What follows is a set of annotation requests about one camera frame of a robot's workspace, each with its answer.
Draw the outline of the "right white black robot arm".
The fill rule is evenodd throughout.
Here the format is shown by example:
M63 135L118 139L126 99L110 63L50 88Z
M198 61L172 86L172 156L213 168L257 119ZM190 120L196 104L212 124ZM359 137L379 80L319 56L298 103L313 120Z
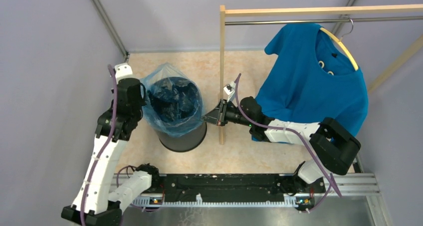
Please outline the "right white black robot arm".
M315 123L282 121L266 116L253 97L242 99L238 105L221 99L202 120L221 127L227 123L248 126L250 135L261 142L304 146L312 159L301 164L292 179L299 192L306 192L317 179L326 178L341 195L333 176L347 174L361 149L361 143L333 118Z

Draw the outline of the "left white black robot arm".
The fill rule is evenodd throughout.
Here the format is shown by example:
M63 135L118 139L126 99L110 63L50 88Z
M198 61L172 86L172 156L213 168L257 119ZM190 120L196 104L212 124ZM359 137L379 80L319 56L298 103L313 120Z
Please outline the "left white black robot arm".
M81 189L73 203L65 206L61 218L80 226L119 226L126 208L141 193L153 193L160 186L158 168L150 164L110 191L115 168L132 131L143 117L145 89L139 79L124 78L114 83L111 107L97 120L94 149Z

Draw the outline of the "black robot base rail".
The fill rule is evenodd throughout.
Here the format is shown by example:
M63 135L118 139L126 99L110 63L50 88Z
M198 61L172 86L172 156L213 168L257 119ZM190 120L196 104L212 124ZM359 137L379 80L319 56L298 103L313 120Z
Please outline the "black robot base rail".
M323 179L311 184L291 174L167 174L144 191L133 205L147 211L160 207L297 208L315 205L324 194Z

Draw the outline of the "blue plastic trash bag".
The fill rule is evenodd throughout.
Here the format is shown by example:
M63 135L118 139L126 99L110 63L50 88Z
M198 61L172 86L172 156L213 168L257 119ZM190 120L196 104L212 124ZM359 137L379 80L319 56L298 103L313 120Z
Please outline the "blue plastic trash bag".
M181 137L203 123L201 92L177 67L161 64L140 81L146 89L144 119L153 129Z

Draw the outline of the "black cylindrical trash bin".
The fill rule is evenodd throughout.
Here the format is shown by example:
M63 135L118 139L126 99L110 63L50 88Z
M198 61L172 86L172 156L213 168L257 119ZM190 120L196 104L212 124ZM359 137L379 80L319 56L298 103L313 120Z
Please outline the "black cylindrical trash bin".
M154 131L165 148L174 152L187 152L195 149L204 140L207 134L207 125L203 121L198 128L181 137L171 137L168 134L159 132L155 129Z

